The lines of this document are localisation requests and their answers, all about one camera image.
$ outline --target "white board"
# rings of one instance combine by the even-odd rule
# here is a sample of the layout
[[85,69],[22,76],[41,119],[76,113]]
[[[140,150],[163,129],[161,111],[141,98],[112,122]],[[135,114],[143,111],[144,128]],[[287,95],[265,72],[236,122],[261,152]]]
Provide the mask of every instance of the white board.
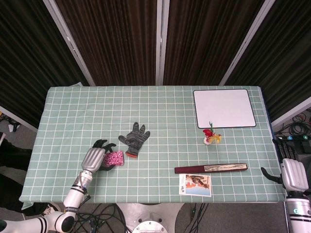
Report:
[[193,92],[198,127],[254,127],[255,117],[246,89],[197,90]]

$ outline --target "metal base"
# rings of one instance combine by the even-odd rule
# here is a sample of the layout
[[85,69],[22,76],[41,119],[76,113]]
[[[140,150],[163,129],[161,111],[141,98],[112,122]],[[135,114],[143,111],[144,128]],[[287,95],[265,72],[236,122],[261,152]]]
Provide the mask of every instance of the metal base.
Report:
[[127,227],[133,233],[155,232],[175,233],[175,222],[183,203],[118,203]]

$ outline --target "pink mesh pouch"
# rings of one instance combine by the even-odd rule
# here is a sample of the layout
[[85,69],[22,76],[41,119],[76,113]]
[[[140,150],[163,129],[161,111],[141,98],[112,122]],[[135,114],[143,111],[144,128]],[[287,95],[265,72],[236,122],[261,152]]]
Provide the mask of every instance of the pink mesh pouch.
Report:
[[106,167],[111,165],[123,166],[124,165],[123,151],[120,150],[106,154],[103,160],[103,164]]

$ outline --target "table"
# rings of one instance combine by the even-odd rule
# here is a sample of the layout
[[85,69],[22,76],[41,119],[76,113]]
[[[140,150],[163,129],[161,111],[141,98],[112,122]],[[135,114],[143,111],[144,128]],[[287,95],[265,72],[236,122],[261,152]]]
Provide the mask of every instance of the table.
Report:
[[[248,90],[256,119],[253,128],[217,129],[218,145],[203,144],[194,90]],[[272,134],[257,86],[107,86],[51,87],[38,128],[20,201],[62,202],[87,150],[98,139],[115,143],[137,121],[150,138],[138,159],[126,155],[124,166],[98,171],[89,187],[90,201],[108,202],[275,202],[284,190],[263,177],[260,167],[279,176]],[[212,173],[212,197],[180,196],[176,166],[247,163],[242,172]]]

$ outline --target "dark curtain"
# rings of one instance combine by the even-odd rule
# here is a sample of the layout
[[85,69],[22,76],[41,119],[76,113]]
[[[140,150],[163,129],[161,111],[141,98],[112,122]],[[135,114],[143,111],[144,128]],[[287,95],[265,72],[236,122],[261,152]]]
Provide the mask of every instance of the dark curtain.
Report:
[[96,85],[155,85],[156,0],[56,0]]
[[38,127],[51,86],[88,85],[41,0],[0,1],[0,106]]
[[263,0],[171,0],[164,85],[218,85]]
[[311,96],[311,1],[276,1],[226,85],[262,88],[271,120]]

